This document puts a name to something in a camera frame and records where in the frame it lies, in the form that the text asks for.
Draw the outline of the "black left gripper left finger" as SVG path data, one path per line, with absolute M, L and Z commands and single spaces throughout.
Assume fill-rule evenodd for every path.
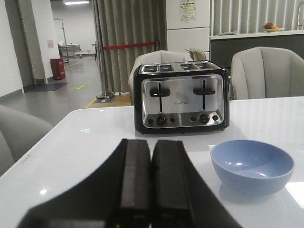
M 106 161 L 64 193 L 31 208 L 19 228 L 147 228 L 150 151 L 122 139 Z

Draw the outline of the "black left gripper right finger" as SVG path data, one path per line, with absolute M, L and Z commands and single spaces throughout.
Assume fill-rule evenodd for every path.
M 152 227 L 240 226 L 199 175 L 183 143 L 159 140 L 152 156 Z

